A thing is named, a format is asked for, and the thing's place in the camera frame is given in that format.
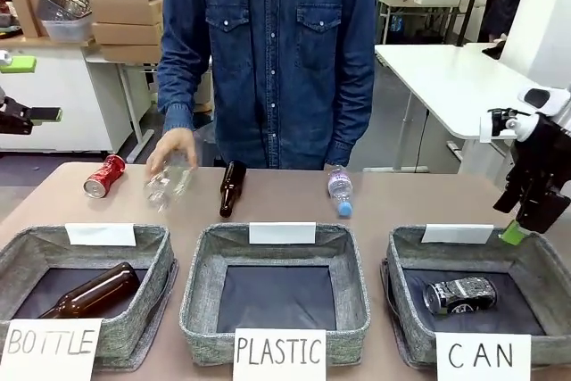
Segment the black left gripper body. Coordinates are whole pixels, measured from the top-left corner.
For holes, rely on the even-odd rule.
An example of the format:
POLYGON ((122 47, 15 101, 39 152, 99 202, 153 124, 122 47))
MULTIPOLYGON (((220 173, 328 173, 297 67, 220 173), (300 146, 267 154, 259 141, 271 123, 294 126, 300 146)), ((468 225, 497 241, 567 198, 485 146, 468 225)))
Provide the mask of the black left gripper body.
POLYGON ((31 119, 31 109, 17 103, 9 96, 1 97, 0 133, 6 135, 31 134, 34 125, 31 119))

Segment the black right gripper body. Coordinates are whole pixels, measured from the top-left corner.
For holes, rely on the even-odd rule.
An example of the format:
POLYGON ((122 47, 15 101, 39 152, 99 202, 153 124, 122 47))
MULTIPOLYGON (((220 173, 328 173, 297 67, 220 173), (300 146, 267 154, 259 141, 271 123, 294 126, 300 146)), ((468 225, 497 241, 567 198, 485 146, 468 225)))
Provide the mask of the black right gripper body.
POLYGON ((523 188, 535 183, 560 192, 570 180, 570 132, 543 113, 521 120, 531 119, 537 120, 531 134, 512 150, 509 178, 523 188))

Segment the person's right hand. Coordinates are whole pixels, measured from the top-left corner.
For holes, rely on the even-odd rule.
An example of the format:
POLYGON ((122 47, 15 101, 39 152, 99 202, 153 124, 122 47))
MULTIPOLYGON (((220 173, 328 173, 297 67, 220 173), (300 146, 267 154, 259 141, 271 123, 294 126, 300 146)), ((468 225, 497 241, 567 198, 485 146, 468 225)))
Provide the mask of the person's right hand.
POLYGON ((194 134, 191 129, 173 128, 160 138, 146 161, 147 177, 158 174, 162 170, 163 163, 175 152, 185 155, 190 169, 198 166, 194 134))

